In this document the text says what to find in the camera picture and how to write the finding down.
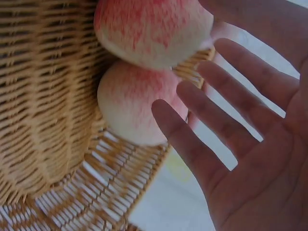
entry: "woven basket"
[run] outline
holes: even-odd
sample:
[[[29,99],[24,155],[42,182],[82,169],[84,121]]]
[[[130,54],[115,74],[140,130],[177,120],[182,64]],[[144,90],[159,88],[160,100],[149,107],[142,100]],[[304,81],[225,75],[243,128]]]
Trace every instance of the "woven basket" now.
[[[169,145],[114,136],[96,102],[116,60],[97,0],[0,1],[0,230],[122,230]],[[200,51],[174,68],[198,87]]]

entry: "palm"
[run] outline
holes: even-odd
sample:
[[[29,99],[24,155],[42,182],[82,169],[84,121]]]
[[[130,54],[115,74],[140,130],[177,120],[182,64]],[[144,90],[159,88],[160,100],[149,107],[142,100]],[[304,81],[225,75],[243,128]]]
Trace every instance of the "palm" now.
[[[306,230],[308,124],[299,94],[286,119],[269,128],[207,198],[220,230]]]
[[[153,114],[168,140],[196,176],[218,231],[308,230],[308,118],[299,81],[226,39],[218,52],[286,112],[282,118],[214,63],[199,73],[264,138],[259,142],[201,90],[182,82],[177,93],[234,154],[229,171],[164,101]]]

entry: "pink peach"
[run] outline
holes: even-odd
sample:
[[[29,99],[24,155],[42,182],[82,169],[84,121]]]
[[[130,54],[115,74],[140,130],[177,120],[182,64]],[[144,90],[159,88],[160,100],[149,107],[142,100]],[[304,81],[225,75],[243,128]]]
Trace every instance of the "pink peach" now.
[[[185,119],[188,109],[176,94],[179,82],[171,70],[146,70],[119,61],[101,79],[97,92],[99,108],[119,137],[137,145],[159,145],[167,140],[151,106],[155,100],[163,99]]]
[[[193,55],[213,15],[198,0],[100,0],[94,29],[101,44],[129,63],[161,70]]]

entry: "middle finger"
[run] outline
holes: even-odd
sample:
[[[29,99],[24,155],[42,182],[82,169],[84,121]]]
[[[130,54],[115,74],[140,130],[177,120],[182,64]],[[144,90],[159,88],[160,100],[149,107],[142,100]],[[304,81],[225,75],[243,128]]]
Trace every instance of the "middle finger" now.
[[[281,120],[279,115],[217,64],[205,62],[198,71],[262,137]]]
[[[206,124],[237,159],[241,159],[259,142],[201,90],[190,82],[178,85],[177,94],[185,105]]]

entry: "rattan weave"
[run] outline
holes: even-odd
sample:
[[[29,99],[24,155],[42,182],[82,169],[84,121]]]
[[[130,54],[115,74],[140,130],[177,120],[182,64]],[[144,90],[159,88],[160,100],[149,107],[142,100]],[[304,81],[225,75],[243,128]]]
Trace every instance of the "rattan weave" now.
[[[170,150],[115,137],[96,89],[116,60],[96,0],[0,1],[0,230],[120,230]],[[200,51],[174,68],[201,87]]]

